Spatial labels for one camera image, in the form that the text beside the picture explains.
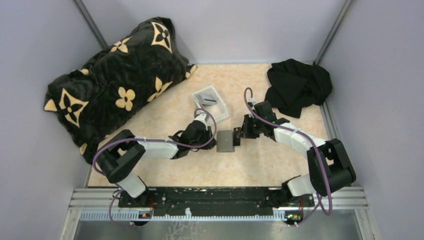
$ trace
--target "metal frame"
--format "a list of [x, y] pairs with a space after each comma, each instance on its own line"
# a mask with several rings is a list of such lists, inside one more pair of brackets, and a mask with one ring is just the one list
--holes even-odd
[[[103, 38], [100, 30], [96, 26], [89, 11], [85, 7], [82, 0], [72, 0], [80, 11], [82, 17], [88, 27], [94, 34], [96, 40], [102, 48], [108, 45]], [[322, 45], [314, 65], [319, 65], [326, 54], [334, 36], [339, 29], [345, 16], [351, 9], [356, 0], [346, 0], [337, 20], [334, 22], [328, 36]], [[321, 113], [324, 120], [325, 128], [328, 136], [332, 138], [340, 138], [335, 119], [333, 117], [330, 104], [326, 101], [321, 106]], [[72, 194], [66, 219], [63, 225], [60, 239], [73, 240], [79, 221], [109, 221], [109, 205], [112, 201], [112, 193], [117, 189], [115, 187], [87, 188], [91, 168], [87, 172], [85, 179], [85, 188], [76, 188]], [[342, 188], [332, 194], [333, 209], [335, 210], [354, 210], [358, 228], [364, 240], [379, 240], [379, 234], [374, 223], [374, 219], [368, 206], [364, 189], [360, 186], [350, 186]], [[328, 207], [328, 199], [323, 198], [323, 204]], [[253, 217], [193, 217], [189, 212], [185, 216], [165, 216], [153, 217], [151, 221], [281, 221], [281, 213], [283, 211], [298, 210], [298, 207], [280, 207], [275, 209], [274, 216], [253, 216]], [[118, 221], [135, 220], [134, 217], [142, 212], [148, 212], [147, 208], [120, 208], [116, 201], [112, 207], [112, 216]]]

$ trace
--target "pillow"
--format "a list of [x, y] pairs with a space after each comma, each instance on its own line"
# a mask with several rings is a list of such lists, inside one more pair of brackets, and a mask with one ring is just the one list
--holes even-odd
[[178, 52], [171, 20], [151, 18], [81, 70], [50, 83], [44, 110], [57, 115], [91, 164], [106, 135], [193, 73], [196, 66], [188, 63]]

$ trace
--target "beige marble table surface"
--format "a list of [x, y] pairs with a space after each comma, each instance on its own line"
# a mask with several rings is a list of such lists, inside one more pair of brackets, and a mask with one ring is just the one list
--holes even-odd
[[[213, 85], [227, 105], [229, 118], [218, 123], [218, 130], [241, 127], [243, 115], [249, 111], [245, 106], [243, 92], [253, 89], [256, 102], [265, 98], [270, 87], [267, 79], [269, 64], [199, 65], [191, 77], [141, 109], [124, 126], [108, 136], [109, 141], [123, 129], [135, 135], [163, 138], [184, 130], [193, 121], [194, 103], [192, 93]], [[300, 118], [287, 117], [302, 130], [319, 138], [327, 138], [320, 107], [312, 105], [302, 110]], [[211, 150], [190, 152], [180, 159], [143, 159], [134, 170], [148, 186], [280, 186], [284, 181], [308, 173], [308, 164], [290, 147], [261, 136], [242, 139], [241, 146], [233, 153]], [[91, 172], [89, 186], [113, 186], [95, 171]]]

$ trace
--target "white wall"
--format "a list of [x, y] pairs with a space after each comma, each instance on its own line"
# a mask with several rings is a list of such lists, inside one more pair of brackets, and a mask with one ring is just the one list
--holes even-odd
[[381, 238], [423, 239], [424, 1], [357, 1], [322, 65]]
[[0, 48], [0, 238], [55, 240], [89, 165], [44, 95], [100, 47], [71, 0], [3, 0]]
[[111, 45], [152, 17], [171, 18], [193, 63], [271, 63], [317, 57], [345, 0], [84, 0]]

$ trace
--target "black fabric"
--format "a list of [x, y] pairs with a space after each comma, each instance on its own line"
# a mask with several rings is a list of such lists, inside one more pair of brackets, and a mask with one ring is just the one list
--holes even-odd
[[190, 76], [196, 66], [188, 63], [177, 50], [171, 20], [151, 18], [90, 58], [81, 70], [49, 84], [44, 110], [56, 113], [91, 164], [106, 135]]
[[265, 101], [295, 118], [301, 117], [303, 107], [324, 104], [333, 90], [330, 74], [324, 68], [294, 59], [273, 63], [267, 74], [271, 87]]

